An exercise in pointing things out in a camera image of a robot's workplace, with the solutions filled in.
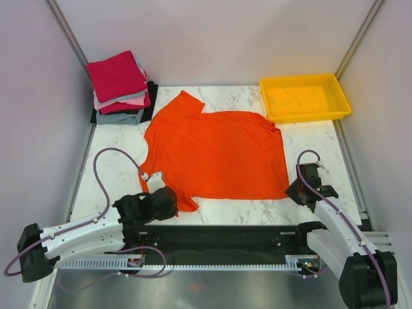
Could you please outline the orange t shirt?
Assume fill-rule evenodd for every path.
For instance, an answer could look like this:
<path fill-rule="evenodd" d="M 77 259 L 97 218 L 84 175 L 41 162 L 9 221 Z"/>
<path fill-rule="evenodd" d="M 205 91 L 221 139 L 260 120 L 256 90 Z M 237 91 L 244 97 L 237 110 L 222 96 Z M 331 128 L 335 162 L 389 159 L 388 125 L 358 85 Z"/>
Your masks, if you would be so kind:
<path fill-rule="evenodd" d="M 194 198 L 281 200 L 289 186 L 283 137 L 258 113 L 205 113 L 205 104 L 181 91 L 145 131 L 144 172 L 161 171 L 180 211 L 198 209 Z"/>

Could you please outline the yellow plastic tray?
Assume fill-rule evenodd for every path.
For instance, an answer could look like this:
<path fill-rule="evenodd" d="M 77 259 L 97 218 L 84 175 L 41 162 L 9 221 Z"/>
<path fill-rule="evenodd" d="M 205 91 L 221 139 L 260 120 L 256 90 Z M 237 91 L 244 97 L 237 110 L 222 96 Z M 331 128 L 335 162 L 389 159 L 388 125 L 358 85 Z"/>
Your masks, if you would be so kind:
<path fill-rule="evenodd" d="M 352 112 L 333 73 L 259 81 L 267 118 L 276 124 L 340 120 Z"/>

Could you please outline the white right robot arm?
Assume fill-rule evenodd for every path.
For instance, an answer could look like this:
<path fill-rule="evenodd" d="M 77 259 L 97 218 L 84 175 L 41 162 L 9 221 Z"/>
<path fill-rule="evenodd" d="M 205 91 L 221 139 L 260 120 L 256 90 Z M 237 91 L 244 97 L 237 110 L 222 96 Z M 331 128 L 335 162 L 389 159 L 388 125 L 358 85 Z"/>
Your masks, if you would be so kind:
<path fill-rule="evenodd" d="M 333 272 L 348 308 L 393 306 L 398 302 L 397 260 L 374 245 L 344 211 L 339 195 L 324 185 L 317 164 L 299 164 L 297 179 L 285 191 L 307 206 L 317 221 L 297 226 L 295 246 L 314 251 Z"/>

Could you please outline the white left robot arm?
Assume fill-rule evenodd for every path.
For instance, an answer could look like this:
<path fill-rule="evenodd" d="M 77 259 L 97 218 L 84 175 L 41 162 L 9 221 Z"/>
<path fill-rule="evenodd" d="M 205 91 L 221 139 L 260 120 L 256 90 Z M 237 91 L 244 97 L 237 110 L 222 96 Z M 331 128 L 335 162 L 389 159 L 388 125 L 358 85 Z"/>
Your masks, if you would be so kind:
<path fill-rule="evenodd" d="M 170 187 L 162 187 L 126 195 L 105 214 L 43 229 L 36 223 L 26 226 L 17 243 L 23 282 L 38 281 L 78 258 L 139 252 L 145 243 L 140 234 L 143 226 L 176 216 L 177 200 Z"/>

